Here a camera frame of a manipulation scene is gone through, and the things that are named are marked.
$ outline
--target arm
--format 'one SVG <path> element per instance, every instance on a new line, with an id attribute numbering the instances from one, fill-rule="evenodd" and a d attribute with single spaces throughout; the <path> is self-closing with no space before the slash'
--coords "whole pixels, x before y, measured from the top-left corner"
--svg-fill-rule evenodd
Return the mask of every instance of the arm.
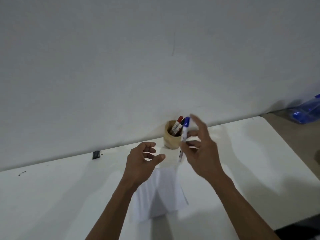
<path id="1" fill-rule="evenodd" d="M 190 116 L 199 130 L 189 131 L 188 137 L 198 136 L 201 142 L 182 143 L 181 149 L 194 171 L 206 179 L 216 191 L 239 239 L 279 239 L 224 173 L 217 144 L 211 140 L 206 124 L 198 117 Z"/>
<path id="2" fill-rule="evenodd" d="M 155 145 L 154 142 L 142 142 L 131 150 L 123 177 L 86 240 L 119 239 L 134 192 L 151 176 L 156 165 L 166 157 L 164 154 L 157 156 L 150 154 L 156 153 L 153 148 Z"/>

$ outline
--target wooden pen holder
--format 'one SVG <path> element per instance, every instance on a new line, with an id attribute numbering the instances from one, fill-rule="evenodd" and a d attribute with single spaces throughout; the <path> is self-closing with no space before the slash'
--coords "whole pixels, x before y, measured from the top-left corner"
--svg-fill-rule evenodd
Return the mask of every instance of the wooden pen holder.
<path id="1" fill-rule="evenodd" d="M 175 120 L 170 120 L 166 123 L 164 127 L 163 141 L 164 145 L 169 149 L 178 149 L 179 143 L 181 141 L 181 136 L 172 136 L 169 134 L 175 122 Z"/>

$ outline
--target white paper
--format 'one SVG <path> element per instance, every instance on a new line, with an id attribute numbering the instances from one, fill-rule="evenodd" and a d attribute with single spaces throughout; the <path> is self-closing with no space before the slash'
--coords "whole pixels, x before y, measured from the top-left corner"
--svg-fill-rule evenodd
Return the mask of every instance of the white paper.
<path id="1" fill-rule="evenodd" d="M 140 222 L 181 210 L 188 205 L 175 167 L 156 168 L 134 193 L 132 202 L 133 217 Z"/>

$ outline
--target gray wall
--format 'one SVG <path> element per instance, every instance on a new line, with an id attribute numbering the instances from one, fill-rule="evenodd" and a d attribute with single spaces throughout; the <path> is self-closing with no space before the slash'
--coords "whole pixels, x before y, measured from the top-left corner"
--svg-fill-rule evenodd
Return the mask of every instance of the gray wall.
<path id="1" fill-rule="evenodd" d="M 0 170 L 320 93 L 319 0 L 1 0 Z"/>

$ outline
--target blue plastic bottle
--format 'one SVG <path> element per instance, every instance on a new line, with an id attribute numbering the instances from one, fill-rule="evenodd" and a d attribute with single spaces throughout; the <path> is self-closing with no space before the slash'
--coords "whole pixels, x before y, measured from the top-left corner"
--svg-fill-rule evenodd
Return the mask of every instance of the blue plastic bottle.
<path id="1" fill-rule="evenodd" d="M 320 119 L 320 94 L 304 104 L 291 108 L 290 117 L 300 124 L 307 124 Z"/>

